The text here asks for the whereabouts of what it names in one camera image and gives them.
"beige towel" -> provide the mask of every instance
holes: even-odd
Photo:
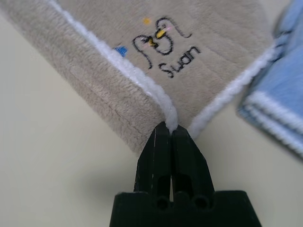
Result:
[[[165,121],[196,137],[271,58],[257,0],[0,0],[135,152]]]

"fabric texture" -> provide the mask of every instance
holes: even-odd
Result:
[[[249,122],[303,157],[303,0],[294,0],[276,33],[276,53],[240,106]]]
[[[196,137],[272,57],[258,0],[0,0],[2,13],[135,152]]]

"blue fabric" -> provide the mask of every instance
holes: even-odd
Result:
[[[251,84],[239,107],[239,113],[303,156],[303,132],[300,125],[290,126],[284,114],[281,116],[276,109],[262,108],[270,106],[266,100],[248,98],[261,92],[281,109],[287,110],[287,116],[293,114],[297,117],[295,119],[303,122],[303,0],[291,3],[275,36],[275,56]]]

